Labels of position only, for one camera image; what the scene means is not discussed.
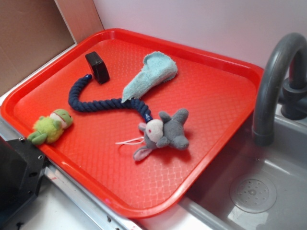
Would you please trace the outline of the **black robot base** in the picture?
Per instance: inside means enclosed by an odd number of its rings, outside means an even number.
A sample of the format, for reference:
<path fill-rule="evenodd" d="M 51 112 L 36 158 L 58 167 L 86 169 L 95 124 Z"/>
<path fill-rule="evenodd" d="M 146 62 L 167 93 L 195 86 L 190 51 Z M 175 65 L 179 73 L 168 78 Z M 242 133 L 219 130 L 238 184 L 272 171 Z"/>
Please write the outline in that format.
<path fill-rule="evenodd" d="M 39 193 L 47 158 L 28 140 L 0 139 L 0 228 Z"/>

